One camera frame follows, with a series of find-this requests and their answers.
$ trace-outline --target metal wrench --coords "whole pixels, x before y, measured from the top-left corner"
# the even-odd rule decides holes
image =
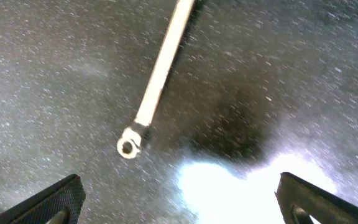
[[[177,1],[139,111],[134,122],[124,130],[117,142],[118,152],[126,159],[133,159],[140,152],[142,136],[146,133],[153,120],[162,88],[195,1]]]

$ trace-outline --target dark countertop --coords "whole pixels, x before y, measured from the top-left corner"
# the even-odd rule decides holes
[[[198,2],[120,157],[174,6],[0,1],[0,209],[76,173],[79,223],[278,223],[283,171],[358,206],[356,0]]]

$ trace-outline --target speckled surface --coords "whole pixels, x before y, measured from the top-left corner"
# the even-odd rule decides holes
[[[0,210],[72,173],[79,223],[280,223],[282,171],[358,206],[356,0],[198,2],[147,147],[119,156],[174,5],[0,1]]]

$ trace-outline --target wrench head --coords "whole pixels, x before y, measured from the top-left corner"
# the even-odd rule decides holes
[[[128,127],[117,142],[118,153],[126,159],[133,159],[140,152],[141,142],[142,136]]]

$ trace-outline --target wrench hole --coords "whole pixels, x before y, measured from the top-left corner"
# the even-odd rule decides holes
[[[125,142],[123,145],[122,145],[122,152],[125,153],[125,154],[130,154],[133,150],[133,147],[132,147],[132,144],[129,143],[129,142]]]

